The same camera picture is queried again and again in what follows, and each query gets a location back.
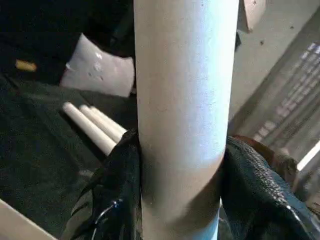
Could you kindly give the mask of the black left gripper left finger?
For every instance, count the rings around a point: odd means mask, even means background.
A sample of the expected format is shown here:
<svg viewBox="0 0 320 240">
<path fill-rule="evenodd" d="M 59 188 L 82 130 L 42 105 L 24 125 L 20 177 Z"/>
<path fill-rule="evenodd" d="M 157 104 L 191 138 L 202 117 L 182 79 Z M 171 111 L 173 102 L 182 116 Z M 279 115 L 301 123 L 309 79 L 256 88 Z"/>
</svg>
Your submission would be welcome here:
<svg viewBox="0 0 320 240">
<path fill-rule="evenodd" d="M 128 130 L 82 190 L 61 239 L 137 239 L 140 153 L 138 132 Z"/>
</svg>

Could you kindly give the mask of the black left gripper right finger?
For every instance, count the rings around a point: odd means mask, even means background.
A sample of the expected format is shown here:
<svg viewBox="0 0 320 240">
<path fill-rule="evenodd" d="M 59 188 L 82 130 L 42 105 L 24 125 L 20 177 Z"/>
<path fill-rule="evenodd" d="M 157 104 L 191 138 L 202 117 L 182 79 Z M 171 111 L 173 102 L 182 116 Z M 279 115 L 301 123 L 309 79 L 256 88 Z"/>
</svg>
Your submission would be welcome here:
<svg viewBox="0 0 320 240">
<path fill-rule="evenodd" d="M 246 136 L 228 136 L 222 205 L 235 240 L 318 240 L 320 221 L 293 192 L 297 165 Z"/>
</svg>

